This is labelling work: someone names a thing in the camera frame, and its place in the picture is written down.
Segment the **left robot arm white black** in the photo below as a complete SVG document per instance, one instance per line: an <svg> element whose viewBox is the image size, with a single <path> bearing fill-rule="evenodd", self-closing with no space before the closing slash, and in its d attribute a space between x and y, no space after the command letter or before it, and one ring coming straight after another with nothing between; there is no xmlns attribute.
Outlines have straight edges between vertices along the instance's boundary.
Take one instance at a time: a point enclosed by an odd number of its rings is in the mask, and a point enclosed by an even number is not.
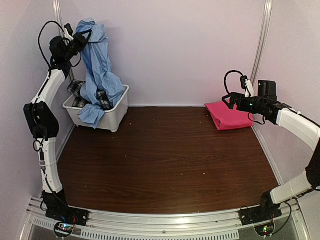
<svg viewBox="0 0 320 240"><path fill-rule="evenodd" d="M58 90L73 68L72 58L85 49L91 35L91 30L73 33L72 30L65 29L64 36L56 36L50 41L51 57L47 60L46 79L32 101L23 107L34 139L33 149L39 156L43 200L48 208L47 211L61 222L67 222L72 218L72 210L67 204L58 174L56 138L60 127L51 107Z"/></svg>

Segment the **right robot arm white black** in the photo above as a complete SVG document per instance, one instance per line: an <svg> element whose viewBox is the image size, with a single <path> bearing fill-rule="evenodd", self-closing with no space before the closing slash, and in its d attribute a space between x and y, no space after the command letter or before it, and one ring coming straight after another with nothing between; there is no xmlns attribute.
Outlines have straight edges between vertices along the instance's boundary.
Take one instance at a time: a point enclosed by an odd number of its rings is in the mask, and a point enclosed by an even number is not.
<svg viewBox="0 0 320 240"><path fill-rule="evenodd" d="M293 110L289 105L277 101L276 96L251 96L232 92L222 97L229 109L259 114L265 121L277 125L304 142L313 152L313 156L298 176L287 183L265 192L261 196L260 206L256 210L259 220L268 220L280 205L294 197L317 190L320 187L320 126Z"/></svg>

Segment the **light blue shirt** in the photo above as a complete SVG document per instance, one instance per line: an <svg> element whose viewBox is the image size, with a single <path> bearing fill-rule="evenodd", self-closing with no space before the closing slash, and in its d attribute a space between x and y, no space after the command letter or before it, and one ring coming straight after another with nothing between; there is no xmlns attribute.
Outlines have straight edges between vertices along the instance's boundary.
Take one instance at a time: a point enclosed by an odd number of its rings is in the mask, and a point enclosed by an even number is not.
<svg viewBox="0 0 320 240"><path fill-rule="evenodd" d="M82 58L86 67L85 83L80 96L88 101L79 113L79 119L96 129L106 111L112 110L125 92L121 79L112 71L109 56L109 38L103 24L92 17L81 20L77 33L91 30L91 36L84 48Z"/></svg>

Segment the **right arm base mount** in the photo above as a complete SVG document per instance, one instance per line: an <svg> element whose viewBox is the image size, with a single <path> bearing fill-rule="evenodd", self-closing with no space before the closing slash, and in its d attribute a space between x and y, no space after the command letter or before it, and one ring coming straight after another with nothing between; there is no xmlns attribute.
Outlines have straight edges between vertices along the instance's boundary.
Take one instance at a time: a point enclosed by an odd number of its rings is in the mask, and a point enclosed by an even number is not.
<svg viewBox="0 0 320 240"><path fill-rule="evenodd" d="M238 212L241 224L253 225L259 237L271 237L276 232L275 218L282 216L280 206L266 198L262 198L258 206L242 206Z"/></svg>

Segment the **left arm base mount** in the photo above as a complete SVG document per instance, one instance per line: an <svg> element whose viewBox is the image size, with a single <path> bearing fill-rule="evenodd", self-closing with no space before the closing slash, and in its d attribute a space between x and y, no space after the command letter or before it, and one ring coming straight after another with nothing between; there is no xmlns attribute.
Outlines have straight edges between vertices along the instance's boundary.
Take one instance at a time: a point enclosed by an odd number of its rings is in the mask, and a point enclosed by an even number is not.
<svg viewBox="0 0 320 240"><path fill-rule="evenodd" d="M45 216L57 221L54 224L53 232L58 238L65 239L70 237L76 226L85 227L87 225L88 210L65 206L61 202L49 204L44 201L44 204L46 206Z"/></svg>

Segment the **pink trousers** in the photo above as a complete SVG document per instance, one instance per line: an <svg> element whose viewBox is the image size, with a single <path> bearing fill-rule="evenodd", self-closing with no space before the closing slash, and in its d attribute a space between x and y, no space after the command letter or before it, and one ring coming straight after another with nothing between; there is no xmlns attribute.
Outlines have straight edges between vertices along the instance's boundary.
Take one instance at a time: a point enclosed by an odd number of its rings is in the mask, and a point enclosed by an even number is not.
<svg viewBox="0 0 320 240"><path fill-rule="evenodd" d="M246 112L229 109L222 101L206 103L214 125L218 131L229 131L243 128L250 128L253 122L249 120Z"/></svg>

